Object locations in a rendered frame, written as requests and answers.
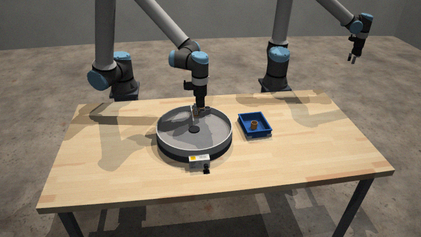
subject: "blue plastic tray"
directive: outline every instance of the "blue plastic tray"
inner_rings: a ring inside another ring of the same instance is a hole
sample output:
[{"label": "blue plastic tray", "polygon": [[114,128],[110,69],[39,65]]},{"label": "blue plastic tray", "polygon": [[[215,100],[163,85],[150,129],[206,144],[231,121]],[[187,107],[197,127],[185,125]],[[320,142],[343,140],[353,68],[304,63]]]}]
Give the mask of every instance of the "blue plastic tray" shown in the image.
[{"label": "blue plastic tray", "polygon": [[[252,121],[257,121],[257,129],[251,129]],[[263,138],[272,136],[272,128],[266,121],[262,112],[239,113],[238,122],[246,139]]]}]

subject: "blue joint cap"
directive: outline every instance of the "blue joint cap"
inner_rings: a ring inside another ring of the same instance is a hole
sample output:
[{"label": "blue joint cap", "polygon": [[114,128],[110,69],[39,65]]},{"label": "blue joint cap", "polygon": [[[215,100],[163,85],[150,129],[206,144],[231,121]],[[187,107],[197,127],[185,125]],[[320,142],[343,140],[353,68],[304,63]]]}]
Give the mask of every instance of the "blue joint cap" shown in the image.
[{"label": "blue joint cap", "polygon": [[114,60],[132,60],[132,57],[128,52],[117,51],[114,52]]},{"label": "blue joint cap", "polygon": [[349,32],[352,34],[358,34],[363,30],[363,23],[359,20],[356,20],[351,23],[349,26]]},{"label": "blue joint cap", "polygon": [[286,47],[276,46],[269,49],[269,58],[277,63],[290,60],[290,51]]},{"label": "blue joint cap", "polygon": [[196,43],[196,45],[197,45],[197,47],[199,47],[199,51],[200,51],[201,50],[201,46],[199,45],[199,43],[196,42],[196,41],[194,41],[194,40],[192,40],[192,42],[195,42]]},{"label": "blue joint cap", "polygon": [[90,70],[86,76],[89,84],[98,91],[103,91],[110,87],[103,75],[99,74],[97,71]]},{"label": "blue joint cap", "polygon": [[173,50],[173,51],[169,52],[169,56],[168,56],[168,63],[173,68],[174,68],[174,57],[175,57],[174,55],[175,55],[175,53],[176,53],[176,51]]},{"label": "blue joint cap", "polygon": [[208,54],[202,51],[194,51],[191,53],[191,59],[193,59],[196,63],[199,64],[208,64],[209,57]]},{"label": "blue joint cap", "polygon": [[369,20],[369,21],[373,21],[373,16],[368,14],[368,13],[361,13],[361,16],[363,16],[365,19]]}]

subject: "black disc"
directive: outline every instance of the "black disc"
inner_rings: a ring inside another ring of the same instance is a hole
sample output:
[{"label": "black disc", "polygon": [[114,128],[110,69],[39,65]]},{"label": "black disc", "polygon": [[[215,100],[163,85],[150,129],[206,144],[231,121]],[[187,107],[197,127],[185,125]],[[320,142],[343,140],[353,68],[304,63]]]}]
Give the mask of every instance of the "black disc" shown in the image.
[{"label": "black disc", "polygon": [[201,129],[196,125],[193,125],[188,129],[188,131],[192,134],[197,134],[200,130]]}]

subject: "concrete floor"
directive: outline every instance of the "concrete floor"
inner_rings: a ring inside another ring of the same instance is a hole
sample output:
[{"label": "concrete floor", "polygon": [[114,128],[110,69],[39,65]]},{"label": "concrete floor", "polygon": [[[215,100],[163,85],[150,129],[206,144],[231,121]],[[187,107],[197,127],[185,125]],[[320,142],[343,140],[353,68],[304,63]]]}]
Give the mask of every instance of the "concrete floor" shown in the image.
[{"label": "concrete floor", "polygon": [[[208,95],[258,93],[269,37],[196,39]],[[347,36],[289,37],[288,83],[322,89],[396,169],[377,178],[345,236],[421,236],[421,50],[370,36],[354,65]],[[169,41],[116,43],[131,54],[139,100],[192,97],[168,65]],[[65,237],[35,210],[78,104],[112,102],[86,78],[94,45],[0,51],[0,237]],[[75,212],[84,236],[332,236],[357,182],[136,208]]]}]

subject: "wooden surface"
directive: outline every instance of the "wooden surface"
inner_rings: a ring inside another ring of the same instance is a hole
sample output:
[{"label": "wooden surface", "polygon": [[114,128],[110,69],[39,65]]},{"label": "wooden surface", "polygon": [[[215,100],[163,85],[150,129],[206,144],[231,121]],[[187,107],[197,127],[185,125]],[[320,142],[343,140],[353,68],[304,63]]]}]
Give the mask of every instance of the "wooden surface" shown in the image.
[{"label": "wooden surface", "polygon": [[[395,169],[321,90],[207,96],[232,145],[190,171],[159,151],[156,123],[194,97],[80,104],[36,206],[40,214],[266,193],[391,176]],[[272,137],[247,141],[238,114],[262,112]]]}]

